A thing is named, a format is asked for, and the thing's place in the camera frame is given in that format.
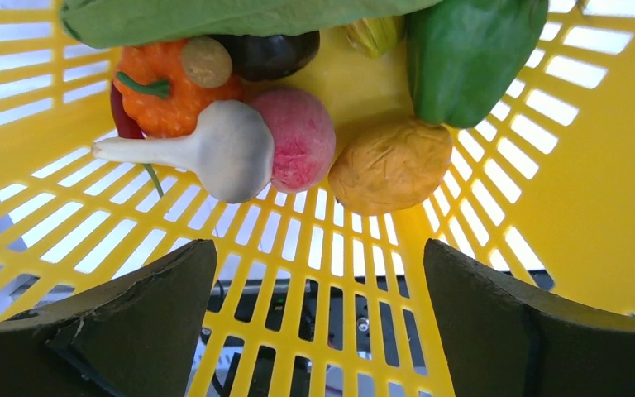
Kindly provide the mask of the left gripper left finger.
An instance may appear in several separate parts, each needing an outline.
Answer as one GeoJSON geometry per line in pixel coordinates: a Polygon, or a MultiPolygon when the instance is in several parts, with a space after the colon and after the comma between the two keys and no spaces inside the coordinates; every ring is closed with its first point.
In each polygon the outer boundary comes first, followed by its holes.
{"type": "Polygon", "coordinates": [[[211,240],[0,321],[0,396],[182,396],[217,268],[211,240]]]}

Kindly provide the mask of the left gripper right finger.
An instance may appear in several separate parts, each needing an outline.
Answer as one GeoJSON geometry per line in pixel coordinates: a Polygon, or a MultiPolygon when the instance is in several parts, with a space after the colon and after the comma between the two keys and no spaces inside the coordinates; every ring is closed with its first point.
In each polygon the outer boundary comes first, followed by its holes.
{"type": "Polygon", "coordinates": [[[635,396],[635,318],[494,270],[438,240],[427,289],[458,396],[635,396]]]}

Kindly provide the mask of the yellow plastic basket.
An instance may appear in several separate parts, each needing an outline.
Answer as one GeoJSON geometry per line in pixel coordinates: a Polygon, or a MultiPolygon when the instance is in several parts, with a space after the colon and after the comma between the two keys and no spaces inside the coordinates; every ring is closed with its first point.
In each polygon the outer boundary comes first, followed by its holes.
{"type": "Polygon", "coordinates": [[[193,176],[94,159],[115,135],[115,50],[56,1],[0,1],[0,326],[195,239],[222,297],[174,372],[181,395],[453,396],[427,293],[436,238],[534,288],[635,321],[635,1],[553,1],[530,60],[442,185],[365,217],[326,184],[219,203],[193,176]]]}

